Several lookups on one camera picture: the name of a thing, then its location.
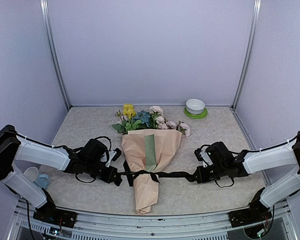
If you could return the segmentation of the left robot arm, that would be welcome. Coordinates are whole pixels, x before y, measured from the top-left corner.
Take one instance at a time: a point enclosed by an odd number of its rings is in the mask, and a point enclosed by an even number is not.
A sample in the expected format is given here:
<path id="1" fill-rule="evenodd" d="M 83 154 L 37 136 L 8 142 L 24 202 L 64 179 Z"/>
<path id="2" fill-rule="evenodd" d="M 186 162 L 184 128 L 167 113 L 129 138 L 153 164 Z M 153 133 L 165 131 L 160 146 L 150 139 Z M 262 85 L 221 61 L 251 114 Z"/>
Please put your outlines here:
<path id="1" fill-rule="evenodd" d="M 93 181 L 119 186 L 122 178 L 118 169 L 111 166 L 122 154 L 101 142 L 102 137 L 91 138 L 78 148 L 66 145 L 49 145 L 21 135 L 13 125 L 0 130 L 0 182 L 24 198 L 47 221 L 60 218 L 60 211 L 46 189 L 36 186 L 18 168 L 18 162 L 46 166 L 67 174 L 88 174 Z"/>

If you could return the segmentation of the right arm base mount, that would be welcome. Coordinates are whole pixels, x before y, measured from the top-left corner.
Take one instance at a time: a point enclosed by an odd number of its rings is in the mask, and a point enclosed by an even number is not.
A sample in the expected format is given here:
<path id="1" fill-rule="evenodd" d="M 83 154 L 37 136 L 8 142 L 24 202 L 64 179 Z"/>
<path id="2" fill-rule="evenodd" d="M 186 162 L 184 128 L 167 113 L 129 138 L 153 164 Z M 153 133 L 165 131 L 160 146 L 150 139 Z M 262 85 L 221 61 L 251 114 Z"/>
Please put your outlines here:
<path id="1" fill-rule="evenodd" d="M 272 213 L 269 208 L 262 205 L 231 211 L 228 213 L 228 216 L 231 227 L 236 228 L 271 219 Z"/>

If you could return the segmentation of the pink rose stem bunch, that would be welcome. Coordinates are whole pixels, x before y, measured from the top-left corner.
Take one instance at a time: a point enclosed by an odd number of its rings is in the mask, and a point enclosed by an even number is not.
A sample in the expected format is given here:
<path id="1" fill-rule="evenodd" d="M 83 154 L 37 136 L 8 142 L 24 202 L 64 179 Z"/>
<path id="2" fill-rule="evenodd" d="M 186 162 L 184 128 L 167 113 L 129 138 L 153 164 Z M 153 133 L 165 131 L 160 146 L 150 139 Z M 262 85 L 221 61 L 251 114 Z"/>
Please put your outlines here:
<path id="1" fill-rule="evenodd" d="M 156 128 L 159 130 L 177 130 L 182 133 L 183 138 L 191 135 L 190 126 L 183 121 L 173 122 L 163 116 L 158 116 L 155 118 L 155 123 Z"/>

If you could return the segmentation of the black printed ribbon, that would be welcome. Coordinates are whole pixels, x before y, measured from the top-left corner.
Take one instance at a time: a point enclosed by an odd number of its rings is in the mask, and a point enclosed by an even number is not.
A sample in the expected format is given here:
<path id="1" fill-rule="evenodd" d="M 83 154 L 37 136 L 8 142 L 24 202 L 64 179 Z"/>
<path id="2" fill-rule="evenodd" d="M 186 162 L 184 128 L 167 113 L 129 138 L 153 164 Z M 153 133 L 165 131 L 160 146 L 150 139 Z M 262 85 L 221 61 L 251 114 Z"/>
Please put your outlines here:
<path id="1" fill-rule="evenodd" d="M 185 178 L 188 182 L 193 183 L 197 182 L 200 183 L 200 178 L 195 171 L 195 173 L 190 174 L 185 171 L 173 171 L 173 172 L 149 172 L 146 170 L 139 170 L 139 171 L 131 171 L 128 162 L 125 160 L 123 163 L 123 172 L 119 172 L 120 176 L 126 176 L 128 180 L 128 184 L 130 187 L 134 186 L 134 180 L 140 175 L 149 175 L 150 179 L 155 183 L 160 183 L 159 178 Z"/>

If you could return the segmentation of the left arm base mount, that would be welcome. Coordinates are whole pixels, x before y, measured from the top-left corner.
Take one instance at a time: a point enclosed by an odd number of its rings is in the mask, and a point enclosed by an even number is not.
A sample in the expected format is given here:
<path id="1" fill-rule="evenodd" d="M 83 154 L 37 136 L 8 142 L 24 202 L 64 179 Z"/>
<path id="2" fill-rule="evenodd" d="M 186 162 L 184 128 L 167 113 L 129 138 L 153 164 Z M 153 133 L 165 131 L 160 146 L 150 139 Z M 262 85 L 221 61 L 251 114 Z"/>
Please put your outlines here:
<path id="1" fill-rule="evenodd" d="M 35 210 L 33 218 L 59 227 L 73 228 L 77 215 L 74 211 L 59 208 L 39 208 Z"/>

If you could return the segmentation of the green pink wrapping paper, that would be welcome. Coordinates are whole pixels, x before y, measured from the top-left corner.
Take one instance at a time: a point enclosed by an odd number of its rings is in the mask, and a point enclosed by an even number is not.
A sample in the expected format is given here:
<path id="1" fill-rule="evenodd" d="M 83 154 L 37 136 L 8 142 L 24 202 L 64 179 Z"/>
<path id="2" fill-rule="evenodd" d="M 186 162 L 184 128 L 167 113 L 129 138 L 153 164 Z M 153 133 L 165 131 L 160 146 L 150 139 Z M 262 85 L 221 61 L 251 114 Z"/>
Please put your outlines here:
<path id="1" fill-rule="evenodd" d="M 159 176 L 177 153 L 183 134 L 175 129 L 142 129 L 129 131 L 121 138 L 121 148 L 132 172 L 135 212 L 151 212 L 158 202 Z"/>

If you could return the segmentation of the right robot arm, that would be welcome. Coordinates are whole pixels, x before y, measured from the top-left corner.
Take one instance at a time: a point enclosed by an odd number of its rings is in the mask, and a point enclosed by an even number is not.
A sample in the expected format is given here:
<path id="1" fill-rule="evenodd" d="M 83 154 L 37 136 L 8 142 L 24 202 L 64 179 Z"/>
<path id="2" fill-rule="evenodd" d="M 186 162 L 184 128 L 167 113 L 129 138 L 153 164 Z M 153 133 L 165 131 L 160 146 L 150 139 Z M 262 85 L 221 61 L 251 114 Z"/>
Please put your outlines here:
<path id="1" fill-rule="evenodd" d="M 294 168 L 275 183 L 259 190 L 246 210 L 246 218 L 256 222 L 275 203 L 300 190 L 300 131 L 286 142 L 259 150 L 230 151 L 222 141 L 198 148 L 194 152 L 203 164 L 187 176 L 190 182 L 217 182 L 222 177 L 243 178 L 249 175 L 293 165 Z"/>

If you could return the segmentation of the yellow fake flower stem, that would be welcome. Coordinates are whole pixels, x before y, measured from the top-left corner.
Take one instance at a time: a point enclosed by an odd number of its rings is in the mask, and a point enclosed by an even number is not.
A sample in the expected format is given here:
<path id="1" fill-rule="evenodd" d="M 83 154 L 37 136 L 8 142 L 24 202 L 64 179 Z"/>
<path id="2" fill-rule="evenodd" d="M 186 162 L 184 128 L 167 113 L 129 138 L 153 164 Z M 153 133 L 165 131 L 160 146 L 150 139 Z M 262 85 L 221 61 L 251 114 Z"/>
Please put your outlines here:
<path id="1" fill-rule="evenodd" d="M 138 130 L 142 125 L 140 119 L 135 120 L 137 112 L 132 104 L 124 104 L 122 111 L 118 110 L 116 116 L 119 117 L 119 122 L 113 124 L 112 127 L 119 134 L 128 134 L 129 131 Z"/>

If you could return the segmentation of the blue fake flower stem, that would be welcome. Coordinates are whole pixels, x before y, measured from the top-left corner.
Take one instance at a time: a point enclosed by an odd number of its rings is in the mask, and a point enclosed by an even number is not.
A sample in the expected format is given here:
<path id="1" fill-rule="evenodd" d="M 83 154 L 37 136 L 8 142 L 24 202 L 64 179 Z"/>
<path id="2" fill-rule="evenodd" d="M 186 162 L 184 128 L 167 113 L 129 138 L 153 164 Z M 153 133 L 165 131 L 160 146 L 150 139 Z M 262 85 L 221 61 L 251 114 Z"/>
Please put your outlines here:
<path id="1" fill-rule="evenodd" d="M 152 129 L 154 126 L 152 115 L 145 110 L 138 112 L 133 120 L 136 123 L 136 130 Z"/>

